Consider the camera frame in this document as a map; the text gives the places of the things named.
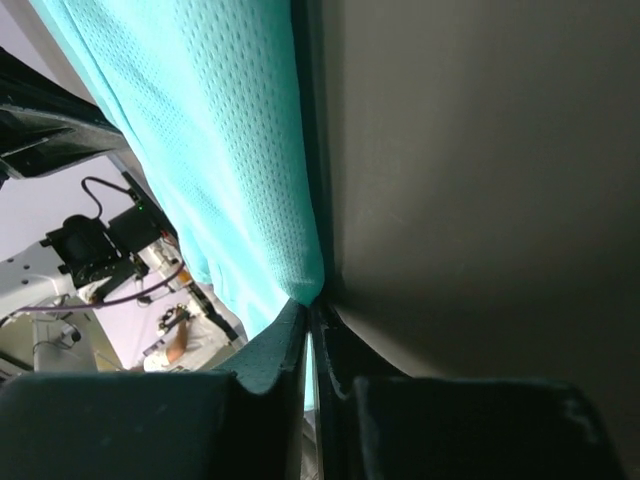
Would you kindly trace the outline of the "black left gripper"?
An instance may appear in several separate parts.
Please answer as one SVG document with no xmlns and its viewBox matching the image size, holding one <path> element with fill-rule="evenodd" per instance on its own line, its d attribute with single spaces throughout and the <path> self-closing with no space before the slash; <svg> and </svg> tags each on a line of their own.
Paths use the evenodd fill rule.
<svg viewBox="0 0 640 480">
<path fill-rule="evenodd" d="M 3 49 L 1 181 L 43 178 L 102 155 L 131 181 L 144 181 L 124 135 L 96 105 Z"/>
</svg>

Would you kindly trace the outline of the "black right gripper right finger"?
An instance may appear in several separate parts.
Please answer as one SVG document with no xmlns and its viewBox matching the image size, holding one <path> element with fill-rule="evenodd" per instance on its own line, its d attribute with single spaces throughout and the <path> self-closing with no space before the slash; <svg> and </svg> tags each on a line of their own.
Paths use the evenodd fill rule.
<svg viewBox="0 0 640 480">
<path fill-rule="evenodd" d="M 315 300 L 310 307 L 309 328 L 322 476 L 362 479 L 359 414 L 350 399 L 354 380 L 407 375 L 354 333 L 335 308 L 322 299 Z"/>
</svg>

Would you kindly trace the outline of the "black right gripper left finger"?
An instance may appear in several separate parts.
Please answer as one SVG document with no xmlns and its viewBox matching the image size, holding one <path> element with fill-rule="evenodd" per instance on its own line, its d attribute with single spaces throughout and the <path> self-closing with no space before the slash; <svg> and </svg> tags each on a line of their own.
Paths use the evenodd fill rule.
<svg viewBox="0 0 640 480">
<path fill-rule="evenodd" d="M 306 308 L 290 300 L 217 370 L 216 479 L 300 477 L 306 335 Z"/>
</svg>

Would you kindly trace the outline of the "teal t-shirt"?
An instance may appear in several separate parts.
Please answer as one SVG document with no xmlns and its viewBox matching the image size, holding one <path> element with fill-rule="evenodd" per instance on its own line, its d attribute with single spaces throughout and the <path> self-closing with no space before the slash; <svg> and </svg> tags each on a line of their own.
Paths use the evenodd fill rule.
<svg viewBox="0 0 640 480">
<path fill-rule="evenodd" d="M 37 1 L 173 224 L 193 277 L 255 337 L 324 267 L 287 1 Z"/>
</svg>

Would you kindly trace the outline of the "person in white shirt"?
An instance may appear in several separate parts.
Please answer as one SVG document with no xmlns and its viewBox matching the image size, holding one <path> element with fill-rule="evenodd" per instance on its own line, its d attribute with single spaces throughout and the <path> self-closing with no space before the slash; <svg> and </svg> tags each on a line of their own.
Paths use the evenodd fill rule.
<svg viewBox="0 0 640 480">
<path fill-rule="evenodd" d="M 176 328 L 176 333 L 173 339 L 144 358 L 142 363 L 143 372 L 169 371 L 186 353 L 189 336 L 189 314 L 186 310 L 178 310 L 174 327 Z"/>
</svg>

